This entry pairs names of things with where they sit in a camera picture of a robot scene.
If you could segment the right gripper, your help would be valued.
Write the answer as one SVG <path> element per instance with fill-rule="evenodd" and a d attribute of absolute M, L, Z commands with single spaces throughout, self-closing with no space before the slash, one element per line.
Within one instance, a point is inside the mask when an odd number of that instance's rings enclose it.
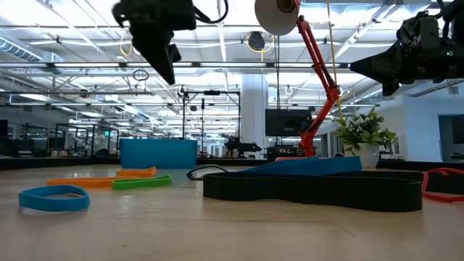
<path fill-rule="evenodd" d="M 442 15 L 444 27 L 428 12 L 405 20 L 397 31 L 397 48 L 352 62 L 350 70 L 382 84 L 382 95 L 399 88 L 398 73 L 409 80 L 463 77 L 463 10 Z"/>

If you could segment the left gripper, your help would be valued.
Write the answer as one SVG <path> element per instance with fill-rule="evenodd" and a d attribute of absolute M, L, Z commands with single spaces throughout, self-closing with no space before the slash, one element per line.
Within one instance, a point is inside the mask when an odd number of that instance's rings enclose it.
<path fill-rule="evenodd" d="M 171 39 L 173 31 L 196 28 L 192 0 L 120 0 L 112 15 L 121 28 L 129 23 L 133 46 L 169 85 L 174 84 L 173 64 L 181 61 L 181 54 Z"/>

